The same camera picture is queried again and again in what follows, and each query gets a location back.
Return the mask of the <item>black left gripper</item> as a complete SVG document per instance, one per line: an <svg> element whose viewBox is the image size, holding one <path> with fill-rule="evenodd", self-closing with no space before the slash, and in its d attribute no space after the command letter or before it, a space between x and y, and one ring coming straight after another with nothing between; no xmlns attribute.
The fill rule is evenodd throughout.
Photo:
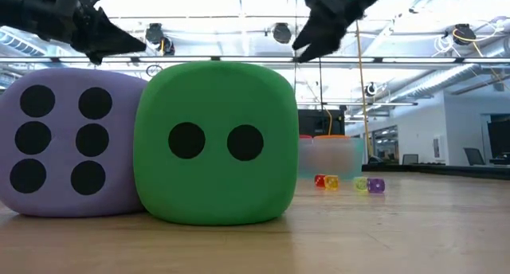
<svg viewBox="0 0 510 274"><path fill-rule="evenodd" d="M94 5L99 0L80 0L71 18L56 12L55 1L50 8L55 21L61 24L60 39L70 42L79 32L79 48L94 65L101 65L104 56L101 53L137 53L146 50L146 44L114 25L102 8L96 10Z"/></svg>

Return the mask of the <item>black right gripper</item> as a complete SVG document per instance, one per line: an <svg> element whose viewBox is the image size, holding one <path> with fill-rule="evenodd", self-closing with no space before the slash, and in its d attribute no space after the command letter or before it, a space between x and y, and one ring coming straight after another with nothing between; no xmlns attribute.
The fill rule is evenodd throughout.
<svg viewBox="0 0 510 274"><path fill-rule="evenodd" d="M323 11L327 16L350 25L364 15L362 0L305 0L311 10ZM294 50L305 47L296 58L305 63L318 57L334 53L340 47L339 23L336 20L311 16L292 44Z"/></svg>

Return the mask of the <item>teal translucent plastic bin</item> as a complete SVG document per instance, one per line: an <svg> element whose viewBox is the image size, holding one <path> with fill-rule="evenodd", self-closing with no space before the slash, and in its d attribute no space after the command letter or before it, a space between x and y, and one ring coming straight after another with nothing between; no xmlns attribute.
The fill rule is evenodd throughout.
<svg viewBox="0 0 510 274"><path fill-rule="evenodd" d="M362 173L364 141L350 139L299 139L298 178L317 174L351 180Z"/></svg>

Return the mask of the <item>purple foam die black pips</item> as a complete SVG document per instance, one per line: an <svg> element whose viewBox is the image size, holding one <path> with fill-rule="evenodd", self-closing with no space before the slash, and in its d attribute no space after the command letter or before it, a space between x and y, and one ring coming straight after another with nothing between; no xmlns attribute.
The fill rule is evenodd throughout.
<svg viewBox="0 0 510 274"><path fill-rule="evenodd" d="M133 131L143 79L81 68L24 75L0 95L0 202L39 217L140 211Z"/></svg>

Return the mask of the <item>green foam die black pips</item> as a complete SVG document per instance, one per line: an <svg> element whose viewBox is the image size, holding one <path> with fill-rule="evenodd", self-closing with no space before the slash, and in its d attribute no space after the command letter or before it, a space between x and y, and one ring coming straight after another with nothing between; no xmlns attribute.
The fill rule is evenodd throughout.
<svg viewBox="0 0 510 274"><path fill-rule="evenodd" d="M149 213L189 225L279 217L298 170L294 91L260 65L197 61L155 75L135 119L134 174Z"/></svg>

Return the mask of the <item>black computer case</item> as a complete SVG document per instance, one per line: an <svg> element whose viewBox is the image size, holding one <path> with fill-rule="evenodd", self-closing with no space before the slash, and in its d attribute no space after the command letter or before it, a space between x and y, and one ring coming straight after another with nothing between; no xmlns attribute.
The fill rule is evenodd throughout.
<svg viewBox="0 0 510 274"><path fill-rule="evenodd" d="M299 133L301 135L344 135L344 111L298 110Z"/></svg>

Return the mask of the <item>small purple transparent die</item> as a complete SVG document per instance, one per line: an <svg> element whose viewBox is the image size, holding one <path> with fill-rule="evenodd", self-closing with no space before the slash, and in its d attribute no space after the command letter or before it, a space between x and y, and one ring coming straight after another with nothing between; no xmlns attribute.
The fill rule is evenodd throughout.
<svg viewBox="0 0 510 274"><path fill-rule="evenodd" d="M382 178L368 178L367 191L371 194L382 194L386 189L385 180Z"/></svg>

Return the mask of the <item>large dark display panel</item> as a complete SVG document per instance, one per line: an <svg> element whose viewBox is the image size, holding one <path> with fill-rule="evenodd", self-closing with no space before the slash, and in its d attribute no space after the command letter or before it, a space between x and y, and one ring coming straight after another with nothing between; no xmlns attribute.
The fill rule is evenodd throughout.
<svg viewBox="0 0 510 274"><path fill-rule="evenodd" d="M488 135L493 158L510 153L510 120L488 123Z"/></svg>

